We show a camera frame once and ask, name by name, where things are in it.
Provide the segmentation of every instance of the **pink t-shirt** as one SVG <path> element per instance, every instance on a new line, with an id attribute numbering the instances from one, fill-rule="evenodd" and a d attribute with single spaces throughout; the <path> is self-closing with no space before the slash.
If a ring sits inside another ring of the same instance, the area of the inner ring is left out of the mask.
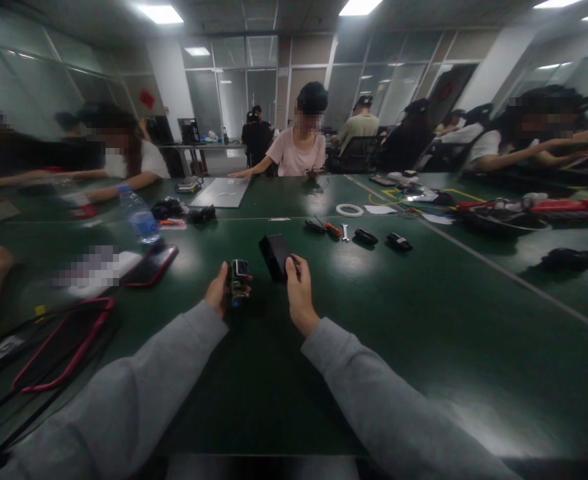
<path id="1" fill-rule="evenodd" d="M 319 169 L 325 163 L 325 137 L 317 135 L 311 150 L 294 145 L 294 128 L 283 130 L 267 151 L 267 156 L 279 166 L 279 177 L 305 175 L 305 169 Z"/>

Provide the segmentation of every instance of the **wrench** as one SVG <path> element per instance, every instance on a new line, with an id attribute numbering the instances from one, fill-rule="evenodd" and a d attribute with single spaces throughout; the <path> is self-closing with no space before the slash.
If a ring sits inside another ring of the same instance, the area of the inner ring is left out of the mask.
<path id="1" fill-rule="evenodd" d="M 341 226 L 343 227 L 343 241 L 349 241 L 349 238 L 347 238 L 347 224 L 342 223 Z"/>

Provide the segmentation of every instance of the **red phone case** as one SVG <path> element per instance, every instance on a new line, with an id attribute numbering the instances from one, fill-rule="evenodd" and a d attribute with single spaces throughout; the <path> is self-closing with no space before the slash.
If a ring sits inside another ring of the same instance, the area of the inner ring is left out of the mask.
<path id="1" fill-rule="evenodd" d="M 168 268 L 169 264 L 172 262 L 172 260 L 174 260 L 174 257 L 176 257 L 176 255 L 178 255 L 178 253 L 179 253 L 179 248 L 176 245 L 159 244 L 158 246 L 159 247 L 172 247 L 172 248 L 174 248 L 174 250 L 173 250 L 172 254 L 167 258 L 167 260 L 165 260 L 165 262 L 161 265 L 161 268 L 159 268 L 159 270 L 156 272 L 156 275 L 154 275 L 152 280 L 150 280 L 147 283 L 128 283 L 127 277 L 130 274 L 136 272 L 136 269 L 138 268 L 138 265 L 137 265 L 122 280 L 122 282 L 121 282 L 122 286 L 124 286 L 124 287 L 151 287 L 156 282 L 158 282 L 158 280 L 161 278 L 161 275 L 163 274 L 163 272 L 165 272 L 165 270 Z M 148 252 L 147 255 L 143 257 L 143 259 L 139 262 L 139 265 L 143 264 L 145 259 L 148 258 L 149 254 L 150 254 L 150 252 Z"/>
<path id="2" fill-rule="evenodd" d="M 85 304 L 85 303 L 104 302 L 104 301 L 107 301 L 107 304 L 105 306 L 105 311 L 102 312 L 102 314 L 95 320 L 94 327 L 92 328 L 91 332 L 89 333 L 87 338 L 84 340 L 84 342 L 79 346 L 78 350 L 76 350 L 74 357 L 72 357 L 72 360 L 69 362 L 69 364 L 67 365 L 67 367 L 65 368 L 65 371 L 61 374 L 61 376 L 50 383 L 45 383 L 43 385 L 32 385 L 30 387 L 25 387 L 21 390 L 21 393 L 37 393 L 37 392 L 48 390 L 50 388 L 54 388 L 54 387 L 58 386 L 58 384 L 60 384 L 63 380 L 68 378 L 68 376 L 70 376 L 70 374 L 74 371 L 74 368 L 76 368 L 76 366 L 79 364 L 79 362 L 83 358 L 83 355 L 85 354 L 86 350 L 92 344 L 94 338 L 96 337 L 96 334 L 98 333 L 101 326 L 104 324 L 105 320 L 107 319 L 108 315 L 110 314 L 110 310 L 114 306 L 114 300 L 112 300 L 110 298 L 91 299 L 91 300 L 85 300 L 84 302 L 81 302 L 81 304 Z M 56 335 L 56 332 L 58 332 L 58 330 L 60 330 L 60 328 L 62 328 L 62 326 L 66 320 L 67 320 L 67 317 L 59 324 L 58 327 L 56 327 L 56 329 L 50 334 L 50 336 L 47 338 L 47 340 L 45 340 L 43 342 L 43 344 L 39 347 L 38 351 L 34 354 L 34 356 L 29 360 L 29 362 L 27 362 L 27 365 L 24 366 L 22 368 L 22 370 L 19 372 L 19 374 L 16 376 L 16 378 L 14 378 L 14 382 L 12 382 L 12 390 L 14 390 L 16 388 L 15 386 L 16 386 L 16 383 L 18 382 L 18 380 L 21 378 L 21 376 L 24 374 L 24 372 L 26 372 L 26 370 L 29 368 L 29 366 L 32 364 L 32 362 L 34 362 L 34 360 L 39 356 L 39 354 L 42 352 L 42 350 L 45 348 L 45 346 L 48 344 L 48 342 L 50 342 L 50 340 L 52 340 L 52 337 L 54 337 L 54 335 Z"/>

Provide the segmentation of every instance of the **finger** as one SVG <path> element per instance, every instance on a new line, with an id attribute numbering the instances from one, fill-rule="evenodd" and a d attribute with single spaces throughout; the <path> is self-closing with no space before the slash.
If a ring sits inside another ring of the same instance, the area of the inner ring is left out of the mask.
<path id="1" fill-rule="evenodd" d="M 287 283 L 288 284 L 293 284 L 293 283 L 299 282 L 299 278 L 296 275 L 296 266 L 294 266 L 294 260 L 292 260 L 291 257 L 288 257 L 287 260 L 285 260 L 285 270 L 287 272 Z"/>
<path id="2" fill-rule="evenodd" d="M 292 253 L 292 257 L 299 263 L 299 270 L 301 272 L 301 281 L 309 281 L 309 266 L 307 265 L 307 260 L 303 257 L 299 257 L 298 255 L 294 255 Z"/>

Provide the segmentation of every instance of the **gray sleeve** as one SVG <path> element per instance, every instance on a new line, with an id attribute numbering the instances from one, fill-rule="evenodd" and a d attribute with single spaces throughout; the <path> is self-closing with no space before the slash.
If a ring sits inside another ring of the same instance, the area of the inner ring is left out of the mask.
<path id="1" fill-rule="evenodd" d="M 303 344 L 372 458 L 395 479 L 516 479 L 372 350 L 324 318 Z"/>
<path id="2" fill-rule="evenodd" d="M 152 454 L 227 326 L 204 301 L 102 368 L 12 452 L 0 479 L 119 479 Z"/>

